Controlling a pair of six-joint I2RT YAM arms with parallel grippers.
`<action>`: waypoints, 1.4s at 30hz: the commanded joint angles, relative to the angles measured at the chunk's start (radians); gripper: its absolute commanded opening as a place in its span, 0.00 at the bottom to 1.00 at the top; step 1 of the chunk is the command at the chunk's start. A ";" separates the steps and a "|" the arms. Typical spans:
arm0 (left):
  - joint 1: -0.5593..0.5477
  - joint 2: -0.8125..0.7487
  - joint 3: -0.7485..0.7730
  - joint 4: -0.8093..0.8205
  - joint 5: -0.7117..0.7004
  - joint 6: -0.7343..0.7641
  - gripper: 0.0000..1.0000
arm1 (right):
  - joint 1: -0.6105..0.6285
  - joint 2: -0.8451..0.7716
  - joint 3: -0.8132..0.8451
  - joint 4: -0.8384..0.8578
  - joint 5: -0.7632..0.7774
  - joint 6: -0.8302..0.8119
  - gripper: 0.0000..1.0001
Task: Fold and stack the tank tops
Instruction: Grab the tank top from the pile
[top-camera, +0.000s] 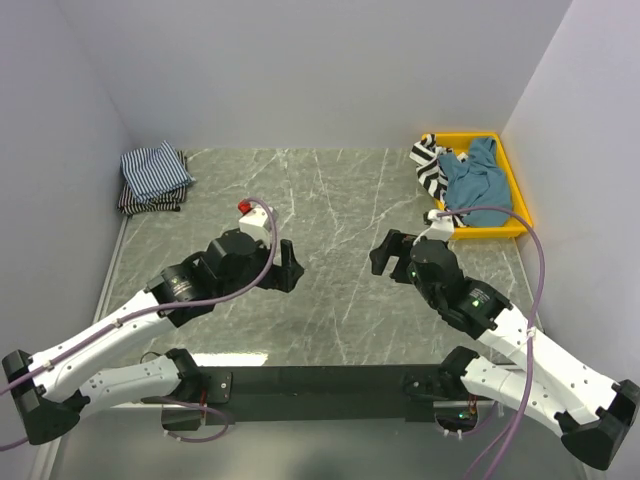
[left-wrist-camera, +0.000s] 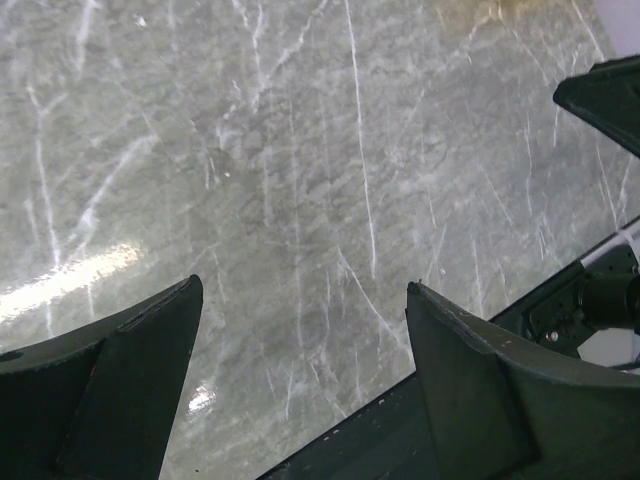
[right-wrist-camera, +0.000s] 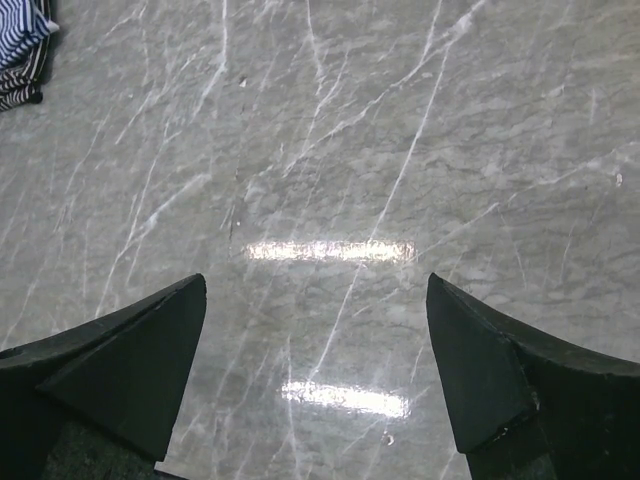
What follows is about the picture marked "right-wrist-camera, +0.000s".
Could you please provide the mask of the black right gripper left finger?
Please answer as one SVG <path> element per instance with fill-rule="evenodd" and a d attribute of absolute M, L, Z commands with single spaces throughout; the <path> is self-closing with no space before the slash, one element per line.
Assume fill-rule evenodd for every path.
<path fill-rule="evenodd" d="M 194 274 L 2 351 L 2 478 L 161 478 L 205 314 Z"/>

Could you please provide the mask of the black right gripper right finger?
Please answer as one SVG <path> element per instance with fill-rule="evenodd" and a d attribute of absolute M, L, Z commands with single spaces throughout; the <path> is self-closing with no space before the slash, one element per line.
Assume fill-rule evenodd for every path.
<path fill-rule="evenodd" d="M 426 310 L 472 478 L 638 478 L 638 364 L 529 326 L 437 274 Z"/>

